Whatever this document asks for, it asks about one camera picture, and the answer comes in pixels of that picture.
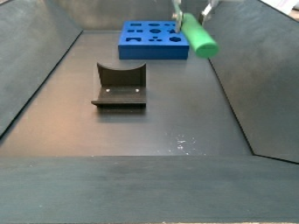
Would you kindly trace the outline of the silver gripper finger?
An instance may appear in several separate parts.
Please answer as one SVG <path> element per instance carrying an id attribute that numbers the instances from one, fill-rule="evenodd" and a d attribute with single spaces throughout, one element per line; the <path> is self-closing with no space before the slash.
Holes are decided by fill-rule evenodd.
<path id="1" fill-rule="evenodd" d="M 199 16 L 199 23 L 203 25 L 205 21 L 209 19 L 209 17 L 211 16 L 211 12 L 214 11 L 214 9 L 217 8 L 218 4 L 219 4 L 221 0 L 209 0 L 209 4 L 205 8 L 205 10 L 201 12 L 201 16 Z"/>
<path id="2" fill-rule="evenodd" d="M 174 14 L 173 18 L 175 19 L 175 32 L 179 33 L 183 25 L 183 11 L 181 9 L 182 0 L 173 0 Z"/>

